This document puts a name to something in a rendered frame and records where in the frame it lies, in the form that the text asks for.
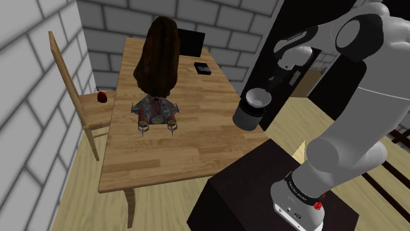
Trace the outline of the small black box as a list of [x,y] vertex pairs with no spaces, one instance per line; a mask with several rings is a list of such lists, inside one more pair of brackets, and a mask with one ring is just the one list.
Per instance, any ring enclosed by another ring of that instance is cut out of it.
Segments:
[[197,74],[200,75],[210,75],[212,73],[211,69],[207,65],[207,63],[202,62],[195,62],[194,67],[197,71]]

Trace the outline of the black flat screen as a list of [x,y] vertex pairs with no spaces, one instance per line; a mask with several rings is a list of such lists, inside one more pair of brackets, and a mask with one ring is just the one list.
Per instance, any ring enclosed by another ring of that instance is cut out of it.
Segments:
[[183,56],[200,57],[204,44],[205,33],[199,31],[191,31],[178,29],[180,38],[179,54]]

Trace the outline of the wooden table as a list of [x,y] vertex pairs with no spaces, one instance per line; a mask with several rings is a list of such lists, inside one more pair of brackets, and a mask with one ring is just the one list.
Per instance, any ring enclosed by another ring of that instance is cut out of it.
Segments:
[[[143,45],[142,39],[125,41],[98,187],[124,195],[128,227],[136,188],[212,176],[267,140],[262,129],[243,131],[233,123],[240,96],[207,50],[179,59],[168,98],[179,108],[177,130],[172,135],[166,125],[152,125],[142,135],[131,105],[145,95],[133,77]],[[207,63],[212,73],[197,74],[195,62]]]

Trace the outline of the dark robot stand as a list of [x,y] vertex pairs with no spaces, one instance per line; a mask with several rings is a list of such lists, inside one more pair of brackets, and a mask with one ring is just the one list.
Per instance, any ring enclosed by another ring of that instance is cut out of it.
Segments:
[[267,140],[209,178],[187,224],[191,231],[297,231],[275,212],[270,187],[299,163]]

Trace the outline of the tall dark brown rounded object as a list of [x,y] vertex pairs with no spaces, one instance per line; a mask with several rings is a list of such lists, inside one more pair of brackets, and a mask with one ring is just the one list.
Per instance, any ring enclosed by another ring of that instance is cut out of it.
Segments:
[[133,76],[138,87],[150,96],[166,98],[177,83],[180,38],[177,24],[159,16],[151,24]]

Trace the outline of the grey and red toy spaceship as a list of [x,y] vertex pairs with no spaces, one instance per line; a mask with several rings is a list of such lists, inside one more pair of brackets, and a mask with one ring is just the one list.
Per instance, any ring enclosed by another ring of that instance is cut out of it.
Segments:
[[166,98],[148,94],[136,105],[131,105],[131,113],[138,115],[138,131],[142,135],[149,130],[151,125],[164,124],[172,135],[177,129],[175,114],[179,113],[179,108],[177,104],[171,103]]

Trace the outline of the wooden chair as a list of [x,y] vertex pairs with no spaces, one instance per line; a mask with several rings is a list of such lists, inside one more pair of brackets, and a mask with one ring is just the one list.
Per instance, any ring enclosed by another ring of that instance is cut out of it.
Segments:
[[55,59],[55,63],[62,76],[62,80],[66,86],[74,108],[78,113],[82,129],[84,130],[85,135],[89,141],[93,155],[98,161],[99,155],[97,152],[97,147],[95,145],[95,138],[107,135],[108,132],[94,135],[92,131],[110,126],[116,91],[102,91],[107,95],[107,103],[98,102],[97,93],[79,95],[68,72],[53,32],[49,31],[48,36],[51,52]]

